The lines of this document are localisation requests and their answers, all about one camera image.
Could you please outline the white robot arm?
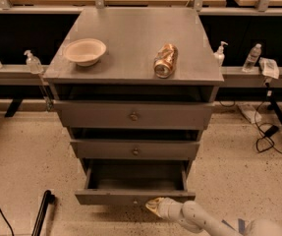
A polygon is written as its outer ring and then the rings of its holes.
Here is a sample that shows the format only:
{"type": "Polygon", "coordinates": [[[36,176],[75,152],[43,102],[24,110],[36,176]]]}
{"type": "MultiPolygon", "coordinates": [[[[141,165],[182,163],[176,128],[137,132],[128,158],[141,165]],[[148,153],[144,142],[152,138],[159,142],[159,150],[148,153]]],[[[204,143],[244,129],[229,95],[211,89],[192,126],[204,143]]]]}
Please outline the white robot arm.
{"type": "Polygon", "coordinates": [[[195,201],[179,203],[171,198],[156,198],[145,204],[152,213],[177,222],[193,233],[206,231],[210,236],[282,236],[282,227],[268,219],[255,219],[243,234],[211,216],[195,201]]]}

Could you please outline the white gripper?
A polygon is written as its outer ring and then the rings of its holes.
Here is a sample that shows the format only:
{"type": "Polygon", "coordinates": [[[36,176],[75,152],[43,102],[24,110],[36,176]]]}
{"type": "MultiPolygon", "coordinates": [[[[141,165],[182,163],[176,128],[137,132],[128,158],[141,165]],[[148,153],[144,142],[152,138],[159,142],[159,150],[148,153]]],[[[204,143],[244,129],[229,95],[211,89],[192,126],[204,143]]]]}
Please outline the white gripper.
{"type": "Polygon", "coordinates": [[[182,206],[182,203],[170,198],[155,198],[145,204],[145,207],[153,214],[170,221],[178,221],[183,217],[182,206]]]}

